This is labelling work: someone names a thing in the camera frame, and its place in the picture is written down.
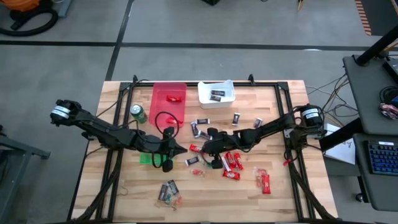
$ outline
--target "wooden table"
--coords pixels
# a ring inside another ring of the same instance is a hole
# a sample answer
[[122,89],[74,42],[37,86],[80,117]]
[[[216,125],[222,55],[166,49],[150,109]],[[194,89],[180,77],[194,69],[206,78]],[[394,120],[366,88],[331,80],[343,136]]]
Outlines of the wooden table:
[[[308,103],[304,82],[288,82],[293,106]],[[102,112],[116,101],[119,84],[120,82],[104,83],[97,113]],[[211,119],[211,124],[201,124],[198,126],[199,129],[206,130],[207,127],[215,127],[232,133],[232,130],[235,129],[252,128],[257,117],[262,118],[265,123],[279,117],[273,88],[236,87],[235,91],[236,100],[230,108],[204,110],[200,107],[197,88],[188,87],[185,124],[176,137],[177,142],[185,148],[189,148],[190,144],[201,146],[204,143],[204,140],[194,139],[192,136],[190,122],[196,118]],[[135,88],[132,101],[142,105],[148,114],[150,113],[151,99],[152,87]],[[282,99],[286,112],[284,95],[282,95]],[[238,127],[231,125],[235,112],[241,113]],[[113,117],[114,108],[100,118],[112,123]],[[139,128],[147,133],[160,136],[156,128],[150,124],[140,125]],[[318,145],[318,141],[314,140],[310,140],[309,143]],[[98,147],[98,142],[91,142],[88,152]],[[240,172],[241,180],[236,181],[222,177],[222,169],[207,169],[205,178],[192,175],[191,167],[187,167],[184,161],[196,156],[194,152],[189,151],[176,156],[173,170],[163,173],[162,169],[155,169],[151,165],[140,165],[139,152],[125,150],[114,222],[297,221],[289,169],[282,165],[283,153],[282,133],[263,139],[249,153],[241,153],[244,170]],[[317,149],[306,148],[303,150],[303,157],[311,190],[328,212],[337,217],[322,153]],[[105,149],[87,157],[72,217],[81,215],[98,193],[105,158]],[[201,163],[192,165],[192,167],[205,168]],[[261,194],[256,187],[255,177],[252,174],[254,167],[267,169],[270,174],[270,195]],[[162,183],[171,179],[175,181],[183,197],[183,204],[176,211],[166,206],[157,205],[157,197]],[[304,215],[308,217],[305,196],[301,189],[300,198]],[[105,201],[104,211],[107,211],[109,197]]]

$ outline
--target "soda can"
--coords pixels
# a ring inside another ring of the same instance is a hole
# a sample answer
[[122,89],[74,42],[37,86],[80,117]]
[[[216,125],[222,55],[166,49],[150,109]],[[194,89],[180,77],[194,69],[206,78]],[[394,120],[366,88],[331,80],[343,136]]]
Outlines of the soda can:
[[140,124],[143,124],[148,120],[148,115],[140,105],[132,105],[130,107],[130,113]]

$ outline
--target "concrete floor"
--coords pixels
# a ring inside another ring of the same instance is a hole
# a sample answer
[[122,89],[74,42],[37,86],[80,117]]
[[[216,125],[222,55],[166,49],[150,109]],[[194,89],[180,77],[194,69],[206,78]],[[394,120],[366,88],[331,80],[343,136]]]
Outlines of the concrete floor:
[[[73,1],[68,18],[50,31],[24,38],[0,35],[0,40],[115,42],[129,1]],[[126,33],[119,37],[123,42],[283,46],[276,50],[121,47],[109,78],[241,80],[252,73],[257,80],[300,79],[308,86],[321,86],[344,74],[344,56],[361,53],[348,51],[351,47],[370,46],[379,38],[364,33],[354,0],[308,0],[300,13],[296,10],[296,2],[289,0],[222,0],[216,7],[199,0],[135,0]],[[1,27],[10,26],[1,6],[0,18]],[[27,27],[45,19],[46,15],[39,16]],[[296,45],[339,48],[292,50]],[[50,223],[67,218],[87,141],[77,128],[51,125],[49,114],[57,99],[77,100],[95,113],[113,51],[114,47],[0,45],[0,124],[9,137],[52,152],[48,161],[32,159],[11,220]],[[322,90],[332,92],[333,85]],[[349,86],[340,93],[355,105]],[[321,106],[328,95],[309,97]],[[330,182],[340,218],[398,220],[398,213],[377,212],[355,202],[353,195],[359,192],[355,177],[333,176]]]

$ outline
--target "white plastic bin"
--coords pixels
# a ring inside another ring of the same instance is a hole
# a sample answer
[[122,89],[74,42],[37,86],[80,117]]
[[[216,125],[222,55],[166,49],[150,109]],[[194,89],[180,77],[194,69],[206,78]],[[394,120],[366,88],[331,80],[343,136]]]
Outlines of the white plastic bin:
[[[219,90],[225,91],[225,96],[221,97],[221,101],[210,100],[211,91]],[[231,106],[235,100],[234,83],[231,80],[226,80],[222,83],[204,84],[203,82],[198,83],[198,94],[200,106],[203,109],[212,108],[225,108]]]

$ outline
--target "red plastic bin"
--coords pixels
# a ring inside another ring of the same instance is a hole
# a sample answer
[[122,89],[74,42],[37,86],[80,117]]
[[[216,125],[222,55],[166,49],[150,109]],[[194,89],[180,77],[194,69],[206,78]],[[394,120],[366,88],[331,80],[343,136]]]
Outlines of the red plastic bin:
[[[167,95],[179,96],[181,97],[181,102],[169,102],[166,100]],[[179,121],[184,122],[186,95],[187,84],[185,83],[155,83],[150,103],[149,123],[155,126],[155,117],[161,111],[172,113]],[[159,115],[157,125],[160,128],[176,127],[175,124],[166,122],[169,117],[170,115],[168,114]]]

